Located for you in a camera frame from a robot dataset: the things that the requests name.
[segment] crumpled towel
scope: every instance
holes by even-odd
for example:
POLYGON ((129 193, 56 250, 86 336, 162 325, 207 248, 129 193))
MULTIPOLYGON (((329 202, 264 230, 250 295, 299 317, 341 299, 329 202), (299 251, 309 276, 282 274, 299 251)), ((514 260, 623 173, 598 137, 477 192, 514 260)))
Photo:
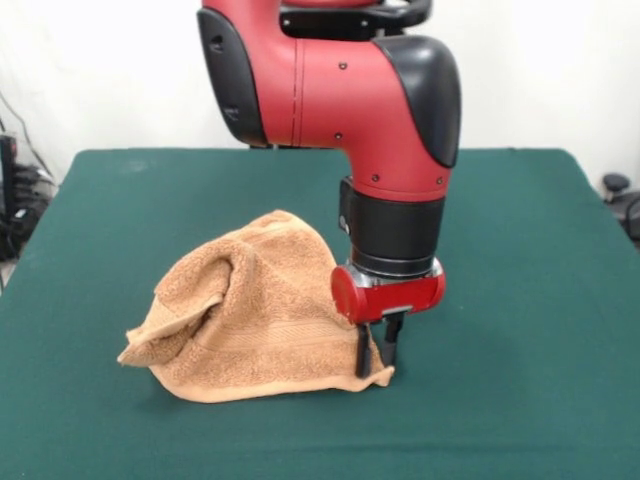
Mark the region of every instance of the crumpled towel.
POLYGON ((335 265, 311 226, 271 212, 179 260, 118 362, 201 403, 386 387, 394 368, 373 341, 371 375, 355 375, 358 336, 333 304, 335 265))

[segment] screw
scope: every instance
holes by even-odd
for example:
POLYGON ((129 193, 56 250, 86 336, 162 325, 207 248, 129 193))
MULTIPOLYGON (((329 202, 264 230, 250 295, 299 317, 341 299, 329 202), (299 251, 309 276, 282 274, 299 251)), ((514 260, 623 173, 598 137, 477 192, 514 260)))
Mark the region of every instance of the screw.
POLYGON ((214 53, 222 53, 224 51, 223 43, 224 39, 222 35, 216 35, 211 39, 211 42, 209 42, 209 49, 214 53))

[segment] green tablecloth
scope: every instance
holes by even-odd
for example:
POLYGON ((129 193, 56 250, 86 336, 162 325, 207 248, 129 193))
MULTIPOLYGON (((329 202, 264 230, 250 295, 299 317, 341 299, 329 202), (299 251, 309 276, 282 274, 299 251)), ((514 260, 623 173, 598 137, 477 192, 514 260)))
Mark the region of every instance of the green tablecloth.
POLYGON ((464 151, 387 389, 221 405, 122 368, 184 253, 272 209, 338 261, 345 157, 82 153, 0 300, 0 478, 638 479, 640 258, 561 151, 464 151))

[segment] black object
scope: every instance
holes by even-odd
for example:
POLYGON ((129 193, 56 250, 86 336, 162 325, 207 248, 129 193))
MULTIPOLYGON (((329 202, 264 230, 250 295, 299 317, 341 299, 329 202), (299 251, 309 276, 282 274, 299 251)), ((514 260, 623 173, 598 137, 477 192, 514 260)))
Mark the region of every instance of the black object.
POLYGON ((227 127, 243 143, 266 146, 253 70, 236 28, 220 13, 202 8, 198 26, 209 78, 227 127))
POLYGON ((377 5, 354 8, 296 7, 280 9, 282 31, 296 38, 367 41, 383 31, 401 35, 402 29, 426 21, 431 15, 431 0, 408 0, 406 5, 377 5))
POLYGON ((15 138, 0 135, 4 199, 0 208, 0 261, 16 260, 29 241, 51 198, 39 191, 41 183, 52 182, 42 177, 39 169, 16 163, 15 138))
POLYGON ((351 261, 381 278, 420 278, 431 272, 444 198, 432 202, 393 202, 369 197, 340 184, 340 226, 351 237, 351 261))
POLYGON ((628 189, 631 186, 631 181, 624 175, 620 175, 618 173, 605 175, 603 181, 604 186, 607 188, 607 190, 614 195, 622 193, 622 191, 628 189))
POLYGON ((13 218, 16 213, 14 178, 16 175, 16 139, 10 135, 0 135, 0 160, 2 161, 2 190, 4 216, 13 218))
POLYGON ((398 351, 398 336, 404 325, 404 312, 387 315, 387 331, 384 336, 384 343, 380 348, 380 356, 385 367, 395 366, 396 352, 398 351))
POLYGON ((358 378, 367 378, 371 373, 371 347, 369 345, 371 335, 367 325, 358 325, 357 329, 356 376, 358 378))
POLYGON ((629 238, 640 248, 640 191, 626 192, 631 186, 628 177, 612 173, 605 175, 605 203, 629 238))
POLYGON ((443 167, 454 167, 462 94, 451 51, 444 43, 428 37, 387 37, 373 43, 395 67, 424 147, 443 167))

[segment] black knob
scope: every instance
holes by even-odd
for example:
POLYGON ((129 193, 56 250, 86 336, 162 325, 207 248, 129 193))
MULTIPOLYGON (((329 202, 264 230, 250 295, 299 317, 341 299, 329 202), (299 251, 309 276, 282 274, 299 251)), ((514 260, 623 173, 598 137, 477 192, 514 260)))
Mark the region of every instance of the black knob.
POLYGON ((624 175, 611 173, 609 175, 605 175, 604 186, 609 192, 617 194, 629 188, 631 186, 631 181, 624 175))

